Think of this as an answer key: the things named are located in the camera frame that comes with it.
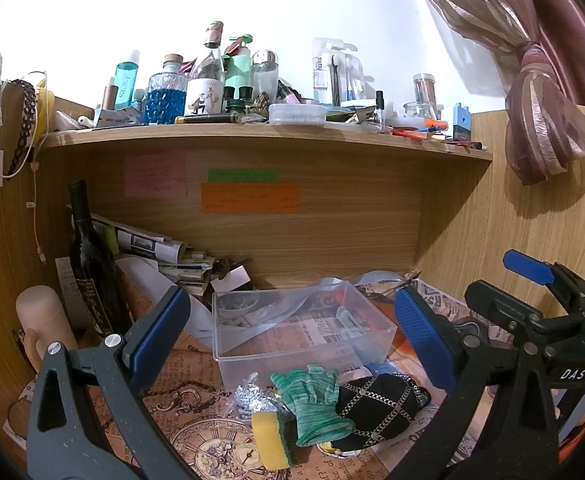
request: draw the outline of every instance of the clock print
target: clock print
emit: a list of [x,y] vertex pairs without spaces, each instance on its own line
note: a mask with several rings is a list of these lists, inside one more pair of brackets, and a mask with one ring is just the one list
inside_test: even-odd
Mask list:
[[250,427],[231,418],[202,418],[178,430],[170,443],[205,480],[287,480],[289,470],[264,468]]

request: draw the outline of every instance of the green glove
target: green glove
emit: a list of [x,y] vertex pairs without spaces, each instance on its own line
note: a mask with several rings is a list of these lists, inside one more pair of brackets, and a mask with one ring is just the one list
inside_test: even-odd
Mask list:
[[270,380],[297,417],[297,446],[339,440],[355,429],[352,420],[335,412],[339,398],[337,370],[327,372],[323,366],[308,365],[308,372],[292,370],[288,375],[272,374]]

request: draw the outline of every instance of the orange sticky note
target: orange sticky note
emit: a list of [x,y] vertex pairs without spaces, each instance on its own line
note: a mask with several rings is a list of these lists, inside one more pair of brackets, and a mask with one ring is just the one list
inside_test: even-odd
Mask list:
[[178,198],[187,195],[186,152],[126,156],[125,197]]
[[298,213],[300,206],[300,184],[202,184],[202,213]]

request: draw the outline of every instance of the metal bolt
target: metal bolt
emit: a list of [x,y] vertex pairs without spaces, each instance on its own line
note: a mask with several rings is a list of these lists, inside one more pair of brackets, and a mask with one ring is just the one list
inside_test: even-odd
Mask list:
[[55,355],[59,350],[61,350],[61,343],[59,341],[48,345],[48,354],[50,355]]
[[530,341],[528,343],[524,343],[524,352],[526,352],[528,355],[535,355],[538,351],[539,350],[537,345],[534,343],[531,343]]
[[463,343],[468,348],[477,348],[481,344],[481,341],[476,335],[468,334],[466,337],[463,338]]
[[108,348],[114,348],[122,342],[122,337],[119,334],[111,334],[106,337],[106,346]]

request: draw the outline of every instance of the white wall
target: white wall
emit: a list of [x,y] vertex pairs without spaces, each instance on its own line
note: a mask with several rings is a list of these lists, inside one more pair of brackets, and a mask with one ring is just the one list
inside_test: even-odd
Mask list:
[[164,54],[196,56],[212,20],[224,23],[222,48],[249,33],[252,52],[276,51],[280,76],[306,96],[311,38],[326,36],[359,48],[371,87],[396,109],[414,100],[416,72],[435,76],[441,104],[504,107],[490,53],[448,30],[425,0],[0,0],[3,77],[47,70],[55,94],[93,106],[131,49],[141,50],[136,86],[144,88]]

